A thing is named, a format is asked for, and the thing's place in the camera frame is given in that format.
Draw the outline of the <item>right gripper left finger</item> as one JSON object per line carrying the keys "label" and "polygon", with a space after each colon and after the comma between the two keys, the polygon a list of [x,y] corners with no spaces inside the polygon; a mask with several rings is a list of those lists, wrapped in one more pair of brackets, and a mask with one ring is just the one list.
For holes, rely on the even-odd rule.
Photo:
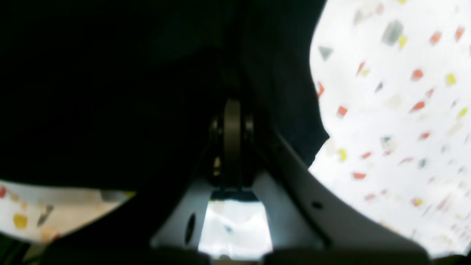
{"label": "right gripper left finger", "polygon": [[46,249],[42,265],[210,265],[198,251],[214,193],[242,189],[242,108],[227,100],[190,169],[157,179],[123,207]]}

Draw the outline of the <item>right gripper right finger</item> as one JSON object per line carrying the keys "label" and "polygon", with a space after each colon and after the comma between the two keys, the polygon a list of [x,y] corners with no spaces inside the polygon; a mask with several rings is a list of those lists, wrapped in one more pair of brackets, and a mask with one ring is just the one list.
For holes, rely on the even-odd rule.
{"label": "right gripper right finger", "polygon": [[253,116],[245,137],[259,162],[252,191],[265,207],[272,252],[261,265],[429,265],[417,243],[349,207],[278,133]]}

